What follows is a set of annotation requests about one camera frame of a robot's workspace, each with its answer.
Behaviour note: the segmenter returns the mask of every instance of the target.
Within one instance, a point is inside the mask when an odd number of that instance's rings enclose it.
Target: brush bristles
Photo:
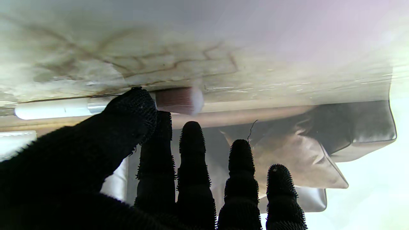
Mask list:
[[[194,115],[204,105],[202,91],[197,87],[175,88],[155,91],[158,110]]]

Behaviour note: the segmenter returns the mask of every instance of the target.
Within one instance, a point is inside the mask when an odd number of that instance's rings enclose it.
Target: gloved hand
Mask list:
[[[205,140],[197,122],[188,122],[180,138],[181,165],[175,203],[175,165],[171,153],[171,115],[157,113],[152,137],[142,144],[137,197],[134,207],[147,212],[170,229],[261,229],[258,184],[250,145],[245,140],[232,144],[229,156],[230,178],[226,182],[225,205],[216,223],[216,209],[205,163]],[[290,173],[283,165],[268,172],[269,200],[267,229],[306,229],[302,209]]]

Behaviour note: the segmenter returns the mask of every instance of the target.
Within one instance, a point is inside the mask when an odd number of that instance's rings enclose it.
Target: white surface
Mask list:
[[[17,131],[0,133],[0,161],[5,160],[16,151],[37,138],[35,131]]]

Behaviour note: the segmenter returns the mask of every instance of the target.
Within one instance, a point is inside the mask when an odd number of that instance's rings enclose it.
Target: fingertip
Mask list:
[[[276,164],[268,169],[267,198],[279,195],[298,197],[290,171],[284,165]]]
[[[205,138],[199,123],[190,121],[183,126],[182,134],[180,135],[179,151],[180,154],[189,152],[204,154],[206,152]]]
[[[229,171],[247,171],[254,175],[255,168],[251,147],[246,140],[235,140],[230,148]]]

